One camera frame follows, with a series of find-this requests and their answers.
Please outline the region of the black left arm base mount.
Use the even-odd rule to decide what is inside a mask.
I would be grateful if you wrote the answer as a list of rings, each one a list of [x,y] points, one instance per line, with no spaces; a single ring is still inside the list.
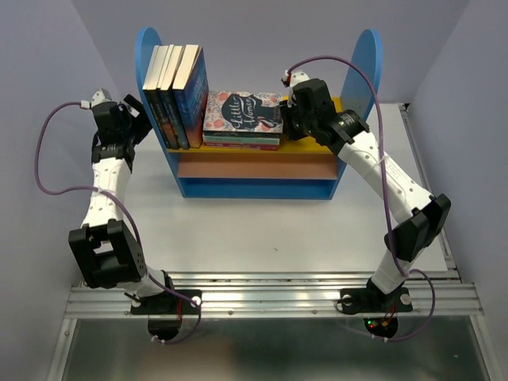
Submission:
[[[192,303],[163,291],[150,297],[132,300],[130,313],[137,315],[197,315],[198,308]]]

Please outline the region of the Three Days to See book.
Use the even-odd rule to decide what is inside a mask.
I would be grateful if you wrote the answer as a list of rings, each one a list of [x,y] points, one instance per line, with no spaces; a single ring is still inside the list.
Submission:
[[[153,47],[151,59],[144,80],[143,92],[148,101],[149,108],[152,111],[152,115],[156,122],[157,130],[159,131],[161,139],[163,141],[163,150],[166,151],[167,148],[170,148],[170,144],[169,140],[166,137],[166,133],[164,132],[163,124],[160,121],[159,113],[157,111],[158,102],[154,99],[156,85],[159,78],[159,72],[157,71],[160,61],[158,59],[159,50],[160,50],[159,45],[155,45]]]

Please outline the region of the Nineteen Eighty-Four book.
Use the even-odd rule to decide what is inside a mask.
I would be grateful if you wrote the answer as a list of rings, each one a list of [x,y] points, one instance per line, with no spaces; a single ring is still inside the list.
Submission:
[[[185,129],[183,127],[183,121],[180,116],[179,107],[178,107],[176,98],[174,96],[173,90],[172,90],[172,84],[174,82],[176,72],[179,68],[179,64],[182,59],[183,46],[182,45],[174,45],[174,44],[171,44],[171,45],[173,45],[173,49],[172,49],[172,53],[171,53],[171,60],[169,63],[169,67],[166,72],[165,85],[169,86],[169,95],[171,98],[171,103],[173,104],[175,116],[177,117],[177,121],[179,124],[179,133],[180,133],[180,136],[183,140],[183,148],[182,149],[188,150],[190,148],[190,144],[187,139],[187,134],[186,134]]]

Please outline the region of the Animal Farm book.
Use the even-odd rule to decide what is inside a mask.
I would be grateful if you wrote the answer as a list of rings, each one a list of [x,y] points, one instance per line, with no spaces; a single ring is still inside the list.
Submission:
[[[172,134],[175,141],[175,143],[171,146],[171,148],[174,150],[178,150],[183,148],[183,140],[179,133],[179,124],[177,121],[177,117],[175,116],[173,104],[171,103],[171,98],[169,95],[169,86],[165,85],[165,77],[171,60],[172,49],[173,45],[159,46],[158,53],[162,58],[162,66],[160,69],[160,75],[157,83],[157,90],[159,91],[160,99],[164,105],[165,113],[167,115],[167,125],[171,126]]]

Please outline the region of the sunset cover book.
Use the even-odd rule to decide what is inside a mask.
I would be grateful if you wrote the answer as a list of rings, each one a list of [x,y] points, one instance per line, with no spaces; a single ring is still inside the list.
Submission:
[[[203,119],[209,94],[204,51],[201,45],[187,44],[172,84],[183,128],[190,148],[202,144]]]

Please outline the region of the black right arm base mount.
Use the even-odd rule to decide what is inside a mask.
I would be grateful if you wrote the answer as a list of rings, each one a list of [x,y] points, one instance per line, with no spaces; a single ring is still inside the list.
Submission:
[[[346,315],[381,314],[387,311],[409,313],[413,311],[411,297],[405,287],[400,287],[390,294],[384,294],[377,289],[367,287],[342,289],[334,307]]]

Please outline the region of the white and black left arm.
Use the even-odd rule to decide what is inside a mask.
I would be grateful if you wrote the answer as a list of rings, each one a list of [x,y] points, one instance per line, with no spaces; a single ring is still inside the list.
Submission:
[[[81,226],[68,235],[71,251],[87,286],[120,287],[134,298],[149,298],[158,312],[167,313],[176,305],[173,282],[165,271],[146,264],[124,205],[135,147],[151,126],[132,96],[115,102],[107,90],[98,89],[90,110],[97,125],[91,148],[93,189]]]

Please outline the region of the A Tale of Two Cities book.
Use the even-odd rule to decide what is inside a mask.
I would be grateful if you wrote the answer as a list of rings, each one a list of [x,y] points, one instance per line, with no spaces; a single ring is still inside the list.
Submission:
[[[160,61],[159,61],[159,67],[157,68],[157,71],[160,72],[160,69],[162,66],[162,58],[160,57],[159,53],[158,53],[158,59]],[[174,141],[174,137],[172,134],[171,126],[167,125],[167,115],[165,113],[164,105],[160,99],[160,94],[159,94],[159,91],[157,90],[157,85],[156,85],[154,99],[158,102],[157,111],[159,113],[160,121],[163,124],[163,128],[164,128],[164,132],[166,133],[166,137],[169,140],[170,149],[172,149],[171,146],[175,143],[175,141]]]

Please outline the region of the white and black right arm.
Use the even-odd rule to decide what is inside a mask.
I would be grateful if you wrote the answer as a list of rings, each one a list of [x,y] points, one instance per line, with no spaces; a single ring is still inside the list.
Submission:
[[[451,201],[420,187],[386,154],[380,135],[354,110],[337,111],[329,88],[302,71],[287,75],[288,98],[280,103],[283,127],[291,140],[312,137],[356,171],[383,200],[388,223],[387,251],[368,283],[366,303],[382,310],[406,280],[421,252],[440,234]]]

